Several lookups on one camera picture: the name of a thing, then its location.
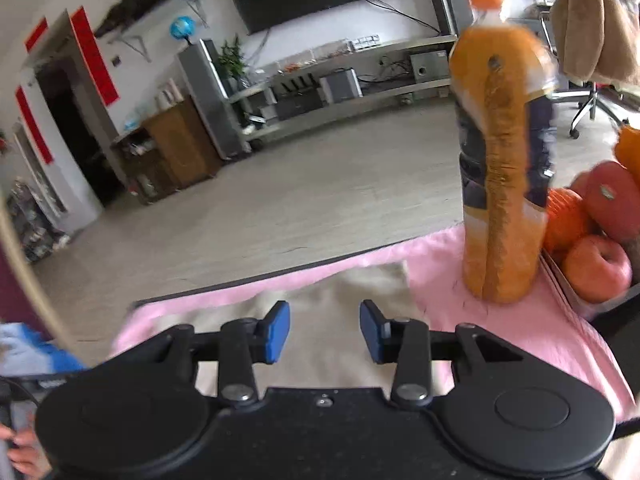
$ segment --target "orange juice bottle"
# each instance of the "orange juice bottle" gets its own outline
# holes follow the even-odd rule
[[[450,60],[460,126],[466,286],[511,303],[527,294],[546,229],[556,129],[556,64],[538,38],[501,17],[504,0],[471,0],[477,20]]]

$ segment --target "fluffy jacket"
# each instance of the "fluffy jacket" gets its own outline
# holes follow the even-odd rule
[[[640,0],[556,0],[551,10],[560,65],[581,81],[640,84]]]

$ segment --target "doorway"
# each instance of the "doorway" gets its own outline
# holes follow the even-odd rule
[[[103,206],[124,193],[100,144],[92,135],[78,103],[81,91],[70,57],[52,60],[36,71],[47,107],[80,171]]]

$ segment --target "bottle neck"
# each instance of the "bottle neck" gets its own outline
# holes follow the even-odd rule
[[[501,27],[504,25],[504,18],[501,9],[478,10],[475,9],[476,25],[485,27]]]

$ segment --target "human hand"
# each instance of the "human hand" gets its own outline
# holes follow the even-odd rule
[[[49,471],[49,463],[38,448],[38,439],[33,428],[15,433],[0,424],[0,440],[11,440],[16,446],[7,452],[16,471],[28,476],[30,480],[41,480]]]

